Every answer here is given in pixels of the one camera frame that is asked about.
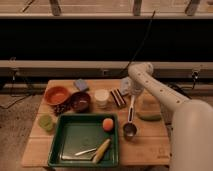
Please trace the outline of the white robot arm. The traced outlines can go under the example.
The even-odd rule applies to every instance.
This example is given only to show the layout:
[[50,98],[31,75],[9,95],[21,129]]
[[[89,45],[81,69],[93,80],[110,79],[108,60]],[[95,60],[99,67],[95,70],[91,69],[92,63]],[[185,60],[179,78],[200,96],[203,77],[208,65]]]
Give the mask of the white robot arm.
[[173,112],[169,171],[213,171],[213,107],[189,99],[152,77],[149,62],[133,64],[133,90],[146,89]]

